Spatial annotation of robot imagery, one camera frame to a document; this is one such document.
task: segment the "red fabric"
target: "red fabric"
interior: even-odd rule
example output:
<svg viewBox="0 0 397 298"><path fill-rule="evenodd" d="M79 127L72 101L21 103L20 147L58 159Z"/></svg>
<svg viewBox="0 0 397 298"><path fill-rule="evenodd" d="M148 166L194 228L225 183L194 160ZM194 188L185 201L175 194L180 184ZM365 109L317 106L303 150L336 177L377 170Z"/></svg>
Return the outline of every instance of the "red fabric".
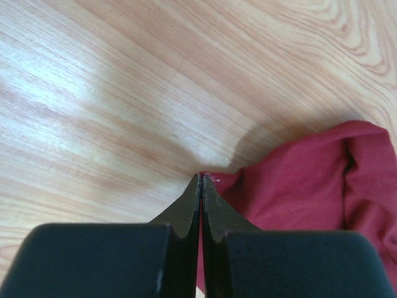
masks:
<svg viewBox="0 0 397 298"><path fill-rule="evenodd" d="M397 292L397 160L385 129L346 122L286 143L236 174L210 176L221 196L264 230L362 233ZM201 239L197 274L204 290Z"/></svg>

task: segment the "light wood tabletop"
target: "light wood tabletop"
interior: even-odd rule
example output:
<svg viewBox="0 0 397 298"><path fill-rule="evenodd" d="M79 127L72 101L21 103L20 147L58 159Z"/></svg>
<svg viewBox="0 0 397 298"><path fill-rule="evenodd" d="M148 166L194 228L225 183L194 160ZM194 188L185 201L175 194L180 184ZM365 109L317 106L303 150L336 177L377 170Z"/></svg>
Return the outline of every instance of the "light wood tabletop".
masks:
<svg viewBox="0 0 397 298"><path fill-rule="evenodd" d="M201 170L363 119L397 147L397 0L1 0L0 280L45 222L146 222Z"/></svg>

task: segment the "wooden table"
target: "wooden table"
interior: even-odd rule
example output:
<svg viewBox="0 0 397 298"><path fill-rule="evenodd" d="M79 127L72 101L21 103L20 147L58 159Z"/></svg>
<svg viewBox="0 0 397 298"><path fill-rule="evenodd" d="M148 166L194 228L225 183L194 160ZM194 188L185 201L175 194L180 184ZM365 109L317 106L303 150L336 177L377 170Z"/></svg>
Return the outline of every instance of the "wooden table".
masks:
<svg viewBox="0 0 397 298"><path fill-rule="evenodd" d="M397 147L397 1L1 0L0 280L44 222L145 222L349 119Z"/></svg>

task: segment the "wrinkled fabric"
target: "wrinkled fabric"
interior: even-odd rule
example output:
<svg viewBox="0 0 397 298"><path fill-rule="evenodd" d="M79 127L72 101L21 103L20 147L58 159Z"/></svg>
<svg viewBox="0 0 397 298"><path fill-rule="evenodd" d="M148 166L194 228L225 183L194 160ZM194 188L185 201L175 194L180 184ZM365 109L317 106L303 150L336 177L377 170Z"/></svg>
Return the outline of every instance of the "wrinkled fabric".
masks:
<svg viewBox="0 0 397 298"><path fill-rule="evenodd" d="M263 230L361 233L397 292L397 160L385 129L345 122L286 143L236 174L210 176L220 195ZM201 239L197 285L204 290Z"/></svg>

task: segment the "maroon towel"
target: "maroon towel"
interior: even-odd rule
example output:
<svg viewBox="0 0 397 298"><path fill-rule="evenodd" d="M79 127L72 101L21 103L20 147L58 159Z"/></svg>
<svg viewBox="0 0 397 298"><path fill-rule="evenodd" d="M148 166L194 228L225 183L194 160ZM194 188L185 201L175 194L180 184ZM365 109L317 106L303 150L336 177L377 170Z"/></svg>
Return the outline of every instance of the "maroon towel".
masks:
<svg viewBox="0 0 397 298"><path fill-rule="evenodd" d="M397 160L385 129L346 122L286 143L236 174L210 176L221 196L264 230L362 233L397 292ZM201 239L197 274L204 290Z"/></svg>

